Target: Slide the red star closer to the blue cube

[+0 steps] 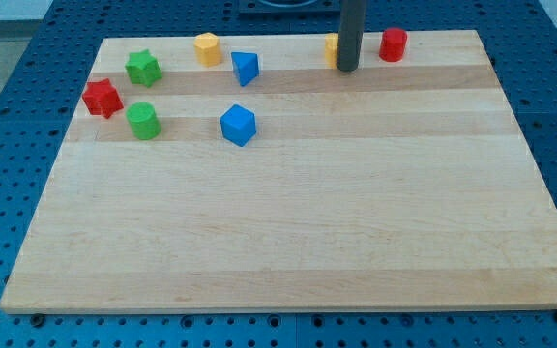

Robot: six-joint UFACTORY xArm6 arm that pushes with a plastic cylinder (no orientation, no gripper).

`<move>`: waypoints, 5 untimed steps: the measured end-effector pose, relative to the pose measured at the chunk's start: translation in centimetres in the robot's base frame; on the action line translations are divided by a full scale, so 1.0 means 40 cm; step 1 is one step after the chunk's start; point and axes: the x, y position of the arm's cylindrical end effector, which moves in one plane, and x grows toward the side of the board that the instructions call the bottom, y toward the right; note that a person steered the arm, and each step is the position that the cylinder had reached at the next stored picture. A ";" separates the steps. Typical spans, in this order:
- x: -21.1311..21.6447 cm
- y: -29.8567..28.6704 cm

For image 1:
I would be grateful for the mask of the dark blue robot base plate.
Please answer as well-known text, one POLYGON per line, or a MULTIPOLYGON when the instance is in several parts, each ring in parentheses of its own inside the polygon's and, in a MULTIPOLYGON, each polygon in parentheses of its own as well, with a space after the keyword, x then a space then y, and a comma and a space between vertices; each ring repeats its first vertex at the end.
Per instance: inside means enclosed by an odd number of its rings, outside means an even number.
POLYGON ((339 14, 339 0, 238 0, 238 16, 339 14))

